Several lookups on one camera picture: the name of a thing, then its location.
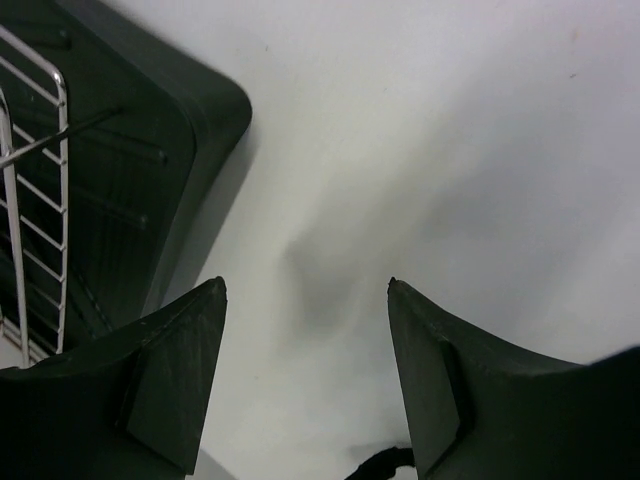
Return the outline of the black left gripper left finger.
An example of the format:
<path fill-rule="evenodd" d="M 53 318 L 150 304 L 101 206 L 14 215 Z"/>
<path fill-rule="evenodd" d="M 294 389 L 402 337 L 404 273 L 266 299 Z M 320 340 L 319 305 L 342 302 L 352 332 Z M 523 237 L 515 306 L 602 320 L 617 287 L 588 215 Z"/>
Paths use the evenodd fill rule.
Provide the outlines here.
<path fill-rule="evenodd" d="M 97 340 L 1 372 L 5 479 L 183 479 L 196 469 L 222 278 Z"/>

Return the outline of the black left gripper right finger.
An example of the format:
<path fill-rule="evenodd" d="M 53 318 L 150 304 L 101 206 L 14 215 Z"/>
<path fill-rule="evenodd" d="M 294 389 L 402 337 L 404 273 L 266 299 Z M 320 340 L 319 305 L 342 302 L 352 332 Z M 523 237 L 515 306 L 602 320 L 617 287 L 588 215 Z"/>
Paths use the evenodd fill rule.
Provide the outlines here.
<path fill-rule="evenodd" d="M 409 284 L 388 317 L 422 479 L 635 479 L 639 351 L 587 365 L 511 344 Z"/>

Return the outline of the black drip tray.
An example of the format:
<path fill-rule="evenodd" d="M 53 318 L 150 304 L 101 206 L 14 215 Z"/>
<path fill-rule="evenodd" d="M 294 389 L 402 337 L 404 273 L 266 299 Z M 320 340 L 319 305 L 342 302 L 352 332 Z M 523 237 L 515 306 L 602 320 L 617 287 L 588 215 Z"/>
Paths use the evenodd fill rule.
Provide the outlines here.
<path fill-rule="evenodd" d="M 3 28 L 67 86 L 64 352 L 160 307 L 252 107 L 234 81 L 99 1 L 5 1 Z"/>

